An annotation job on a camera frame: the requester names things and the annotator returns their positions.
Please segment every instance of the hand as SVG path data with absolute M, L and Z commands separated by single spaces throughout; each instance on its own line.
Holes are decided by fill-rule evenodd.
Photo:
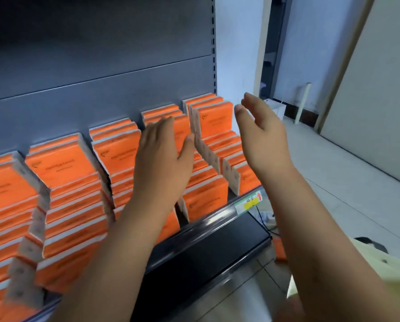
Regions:
M 139 141 L 134 166 L 131 201 L 149 207 L 163 217 L 184 192 L 194 162 L 194 135 L 189 134 L 178 158 L 173 130 L 174 118 L 148 124 Z
M 242 104 L 234 107 L 234 114 L 246 161 L 260 180 L 265 175 L 273 177 L 293 167 L 285 127 L 264 101 L 245 93 Z

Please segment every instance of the white pipe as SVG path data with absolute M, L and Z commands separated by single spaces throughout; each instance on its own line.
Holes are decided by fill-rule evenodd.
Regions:
M 297 112 L 297 116 L 295 117 L 294 124 L 298 124 L 298 122 L 300 121 L 300 116 L 301 116 L 301 113 L 303 112 L 303 108 L 306 103 L 307 96 L 309 95 L 309 90 L 310 90 L 311 85 L 312 84 L 310 82 L 308 82 L 306 84 L 306 87 L 304 88 L 303 97 L 301 99 L 300 107 L 298 108 L 298 112 Z

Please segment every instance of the price tag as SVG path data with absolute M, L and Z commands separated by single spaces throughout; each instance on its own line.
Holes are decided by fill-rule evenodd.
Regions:
M 235 204 L 238 215 L 241 215 L 245 211 L 249 210 L 253 206 L 259 204 L 263 200 L 261 191 L 258 190 L 254 194 L 248 195 L 246 198 L 240 200 Z

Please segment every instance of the white door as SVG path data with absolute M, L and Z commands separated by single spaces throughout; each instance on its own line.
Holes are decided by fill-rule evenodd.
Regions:
M 321 135 L 400 180 L 400 0 L 375 0 Z

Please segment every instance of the forearm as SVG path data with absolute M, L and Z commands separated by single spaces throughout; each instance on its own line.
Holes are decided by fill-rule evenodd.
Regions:
M 128 321 L 165 215 L 130 201 L 50 321 Z
M 357 321 L 380 312 L 377 321 L 388 321 L 395 312 L 384 283 L 298 171 L 288 165 L 261 181 L 307 314 L 329 319 L 334 312 Z

